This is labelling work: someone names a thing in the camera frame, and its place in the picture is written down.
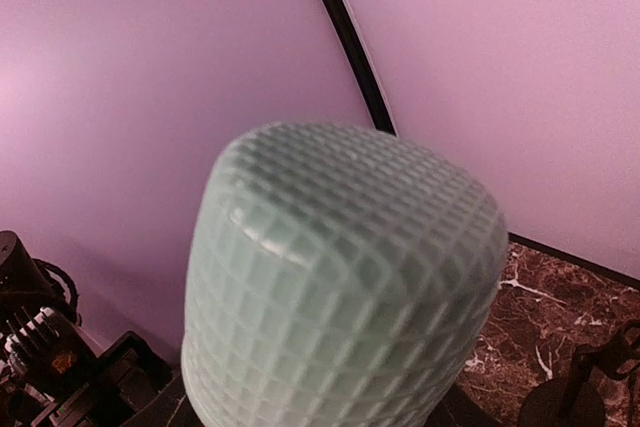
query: dark floor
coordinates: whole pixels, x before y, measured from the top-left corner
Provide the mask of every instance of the dark floor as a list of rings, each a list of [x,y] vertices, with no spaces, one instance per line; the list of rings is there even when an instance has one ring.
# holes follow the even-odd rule
[[[576,346],[601,345],[633,318],[640,318],[637,290],[512,245],[491,315],[457,383],[503,426],[514,426],[531,389],[566,375]],[[592,383],[605,399],[607,426],[626,427],[626,383],[599,372]]]

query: pink wall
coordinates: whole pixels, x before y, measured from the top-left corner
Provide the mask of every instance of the pink wall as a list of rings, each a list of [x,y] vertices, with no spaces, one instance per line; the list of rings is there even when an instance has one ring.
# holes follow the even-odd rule
[[[640,0],[348,0],[401,136],[510,228],[640,277]]]
[[[164,355],[209,170],[274,120],[369,125],[320,0],[0,0],[0,228],[88,330]]]

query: textured grid pattern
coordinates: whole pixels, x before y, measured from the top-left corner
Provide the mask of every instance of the textured grid pattern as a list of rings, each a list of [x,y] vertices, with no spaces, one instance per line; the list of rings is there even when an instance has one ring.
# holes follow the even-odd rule
[[[278,124],[218,159],[187,280],[183,373],[215,427],[418,427],[504,265],[485,189],[380,132]]]

